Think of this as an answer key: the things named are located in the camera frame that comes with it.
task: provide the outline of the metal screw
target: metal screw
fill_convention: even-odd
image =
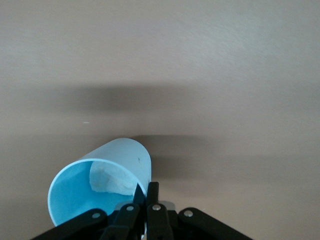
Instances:
[[[155,211],[159,211],[161,209],[161,206],[156,204],[156,205],[152,206],[152,209],[155,210]]]
[[[98,213],[98,212],[92,214],[92,218],[93,218],[93,219],[97,219],[97,218],[99,218],[99,217],[100,217],[100,213]]]
[[[127,211],[132,211],[133,209],[134,209],[133,206],[127,206],[127,207],[126,207],[126,210],[127,210]]]
[[[185,211],[183,214],[184,214],[186,217],[189,217],[189,218],[194,215],[194,213],[193,213],[192,211],[190,211],[190,210]]]

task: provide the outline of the beige surface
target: beige surface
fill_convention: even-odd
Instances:
[[[55,174],[135,136],[177,210],[318,240],[319,16],[317,0],[1,1],[0,239],[51,228]]]

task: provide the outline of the tissue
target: tissue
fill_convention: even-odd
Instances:
[[[137,178],[120,167],[102,161],[94,161],[90,168],[91,189],[98,193],[134,195]]]

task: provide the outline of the cup rim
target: cup rim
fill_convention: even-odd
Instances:
[[[124,166],[114,162],[114,161],[111,161],[111,160],[108,160],[108,159],[102,159],[102,158],[86,158],[86,159],[81,159],[81,160],[77,160],[77,161],[74,161],[70,164],[68,164],[67,166],[65,166],[64,168],[62,168],[58,174],[54,177],[54,179],[52,180],[51,184],[50,184],[50,187],[49,187],[49,191],[48,191],[48,197],[47,197],[47,205],[48,205],[48,211],[49,211],[49,215],[50,215],[50,218],[53,222],[53,224],[55,226],[57,226],[57,222],[55,220],[55,216],[53,214],[53,211],[52,211],[52,207],[51,207],[51,193],[52,193],[52,189],[57,181],[57,179],[64,173],[65,170],[71,168],[72,166],[74,165],[77,165],[77,164],[81,164],[81,163],[85,163],[85,162],[104,162],[104,163],[108,163],[108,164],[111,164],[111,165],[114,165],[116,167],[118,167],[119,169],[121,169],[122,171],[126,172],[126,174],[130,174],[132,175],[136,180],[137,180],[137,183],[139,184],[139,186],[141,187],[141,190],[143,192],[143,194],[145,196],[147,196],[147,191],[146,189],[144,188],[143,184],[141,183],[141,181],[139,180],[139,178],[137,176],[135,176],[131,171],[129,171],[127,168],[125,168]]]

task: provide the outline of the light blue cup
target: light blue cup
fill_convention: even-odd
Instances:
[[[130,138],[112,140],[69,164],[53,179],[48,193],[48,209],[55,226],[90,209],[102,209],[110,215],[117,204],[133,200],[133,195],[93,190],[90,182],[93,163],[104,163],[105,171],[112,169],[113,174],[116,171],[121,181],[126,178],[130,184],[138,183],[144,195],[147,195],[151,181],[151,159],[148,151]],[[105,184],[115,185],[115,182],[106,181]]]

